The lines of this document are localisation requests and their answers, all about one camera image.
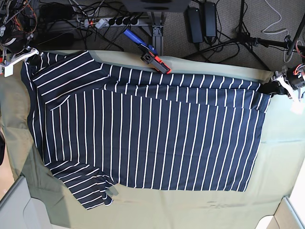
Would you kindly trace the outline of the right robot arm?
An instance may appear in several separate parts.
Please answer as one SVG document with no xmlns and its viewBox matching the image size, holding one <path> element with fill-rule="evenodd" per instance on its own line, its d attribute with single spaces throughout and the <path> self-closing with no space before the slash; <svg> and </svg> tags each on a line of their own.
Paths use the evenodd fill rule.
<svg viewBox="0 0 305 229">
<path fill-rule="evenodd" d="M 40 54 L 30 46 L 38 18 L 30 0 L 2 0 L 0 2 L 0 73 L 13 74 L 20 61 Z"/>
</svg>

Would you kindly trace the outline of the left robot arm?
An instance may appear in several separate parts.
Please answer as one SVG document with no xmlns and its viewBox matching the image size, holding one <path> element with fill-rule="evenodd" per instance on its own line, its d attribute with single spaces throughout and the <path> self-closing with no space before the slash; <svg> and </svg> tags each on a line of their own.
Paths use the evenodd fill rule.
<svg viewBox="0 0 305 229">
<path fill-rule="evenodd" d="M 286 55 L 292 55 L 296 51 L 302 58 L 302 63 L 288 68 L 283 66 L 280 71 L 275 71 L 270 80 L 262 84 L 258 89 L 263 94 L 270 96 L 286 95 L 289 99 L 293 100 L 296 104 L 301 104 L 305 97 L 305 93 L 301 89 L 305 87 L 305 47 L 299 45 L 299 38 L 302 30 L 305 28 L 305 19 L 302 18 L 294 38 L 291 40 L 286 36 L 284 42 L 275 42 L 271 40 L 258 39 L 257 43 L 264 46 L 276 46 L 287 48 Z"/>
</svg>

